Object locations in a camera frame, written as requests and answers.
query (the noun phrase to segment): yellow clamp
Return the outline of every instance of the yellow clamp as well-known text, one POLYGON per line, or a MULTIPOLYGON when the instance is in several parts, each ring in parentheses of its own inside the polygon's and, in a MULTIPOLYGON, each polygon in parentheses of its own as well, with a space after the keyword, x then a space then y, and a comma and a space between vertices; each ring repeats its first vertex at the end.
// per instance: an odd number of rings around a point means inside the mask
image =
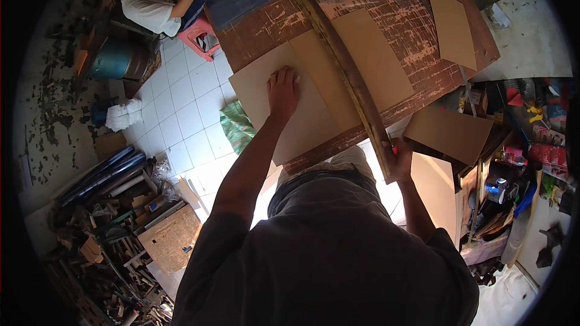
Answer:
POLYGON ((533 112, 536 116, 532 117, 531 119, 528 119, 528 121, 530 123, 534 122, 534 121, 538 121, 543 119, 543 113, 542 113, 542 108, 541 107, 533 107, 530 106, 528 108, 528 112, 533 112))

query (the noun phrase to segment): worn tabletop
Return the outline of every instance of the worn tabletop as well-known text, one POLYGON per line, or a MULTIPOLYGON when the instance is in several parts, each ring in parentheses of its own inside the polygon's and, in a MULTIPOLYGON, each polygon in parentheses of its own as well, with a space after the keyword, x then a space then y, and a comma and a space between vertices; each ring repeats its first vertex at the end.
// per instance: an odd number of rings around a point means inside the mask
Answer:
MULTIPOLYGON (((471 0, 465 6, 475 47, 477 69, 499 58, 499 52, 483 17, 471 0)), ((415 94, 381 113, 385 127, 409 116, 463 82, 459 67, 439 57, 435 23, 420 0, 318 0, 330 19, 365 8, 384 33, 401 62, 415 94)), ((217 30, 216 35, 232 71, 243 69, 282 43, 312 29, 294 0, 274 0, 247 14, 239 23, 217 30)), ((476 71, 465 68, 468 78, 476 71)), ((284 168, 294 174, 366 139, 362 125, 296 157, 284 168)))

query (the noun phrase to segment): dark gray t-shirt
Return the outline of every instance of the dark gray t-shirt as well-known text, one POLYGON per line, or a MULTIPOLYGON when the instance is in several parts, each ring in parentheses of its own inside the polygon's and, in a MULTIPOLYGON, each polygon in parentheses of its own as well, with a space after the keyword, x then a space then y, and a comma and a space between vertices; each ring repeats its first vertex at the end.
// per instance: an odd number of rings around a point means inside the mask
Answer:
POLYGON ((337 173, 281 187, 251 231, 212 213, 172 325, 471 324, 479 291, 445 229, 425 244, 391 222, 366 177, 337 173))

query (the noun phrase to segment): tiled floor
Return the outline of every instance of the tiled floor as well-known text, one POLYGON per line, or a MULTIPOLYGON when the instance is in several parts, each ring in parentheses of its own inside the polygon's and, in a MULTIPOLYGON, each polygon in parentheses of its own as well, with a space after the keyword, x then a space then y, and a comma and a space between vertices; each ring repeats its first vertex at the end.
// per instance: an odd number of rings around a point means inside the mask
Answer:
MULTIPOLYGON (((183 42, 164 40, 163 66, 143 84, 137 97, 143 102, 143 122, 123 130, 148 157, 167 157, 171 171, 167 177, 182 175, 190 180, 204 206, 211 211, 223 177, 237 155, 223 134, 219 110, 236 100, 228 82, 232 75, 225 54, 219 51, 214 62, 206 62, 183 42)), ((402 134, 409 118, 389 128, 393 137, 402 134)), ((405 221, 401 192, 396 184, 386 185, 368 140, 361 142, 367 161, 377 180, 381 200, 395 223, 405 221)), ((266 209, 276 186, 258 197, 252 227, 266 219, 266 209)), ((204 222, 207 214, 197 209, 204 222)))

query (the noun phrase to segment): green plastic bag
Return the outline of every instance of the green plastic bag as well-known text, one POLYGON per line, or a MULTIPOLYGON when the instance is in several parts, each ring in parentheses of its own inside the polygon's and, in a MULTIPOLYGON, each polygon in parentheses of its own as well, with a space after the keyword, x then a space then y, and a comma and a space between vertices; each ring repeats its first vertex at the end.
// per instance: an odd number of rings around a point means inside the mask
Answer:
POLYGON ((239 100, 230 103, 219 113, 223 133, 226 134, 234 152, 240 155, 256 135, 256 129, 252 126, 239 100))

